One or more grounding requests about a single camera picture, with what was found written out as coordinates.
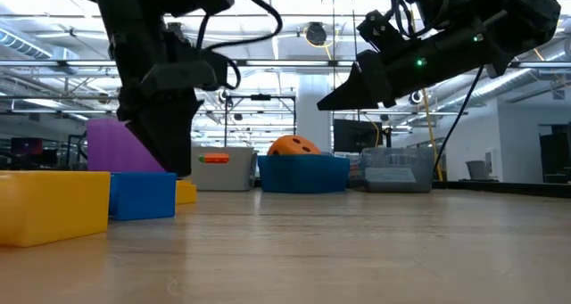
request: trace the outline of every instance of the clear plastic container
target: clear plastic container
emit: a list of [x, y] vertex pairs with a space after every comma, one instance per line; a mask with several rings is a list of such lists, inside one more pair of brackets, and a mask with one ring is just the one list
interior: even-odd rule
[[360, 156], [364, 189], [372, 193], [428, 193], [433, 165], [430, 148], [367, 148]]

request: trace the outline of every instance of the gray plastic container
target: gray plastic container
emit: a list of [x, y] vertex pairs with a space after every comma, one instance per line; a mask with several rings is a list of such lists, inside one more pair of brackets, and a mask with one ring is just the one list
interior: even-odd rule
[[433, 165], [430, 148], [367, 148], [360, 156], [365, 190], [372, 193], [429, 193]]
[[[205, 153], [226, 153], [226, 164], [207, 164], [199, 161]], [[253, 148], [193, 147], [192, 175], [199, 191], [245, 192], [253, 188], [256, 174], [257, 154]]]

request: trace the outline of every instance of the table surface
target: table surface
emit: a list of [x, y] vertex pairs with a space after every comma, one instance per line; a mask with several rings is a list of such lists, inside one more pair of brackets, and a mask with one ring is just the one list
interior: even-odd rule
[[199, 193], [176, 218], [0, 249], [0, 302], [571, 303], [571, 201]]

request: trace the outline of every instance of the blue plastic container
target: blue plastic container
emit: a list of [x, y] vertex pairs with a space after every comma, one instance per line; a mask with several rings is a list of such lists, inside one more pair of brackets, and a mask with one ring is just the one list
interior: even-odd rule
[[260, 156], [261, 189], [270, 193], [343, 192], [349, 160], [324, 155]]
[[174, 217], [176, 192], [175, 174], [114, 173], [109, 216], [114, 220]]

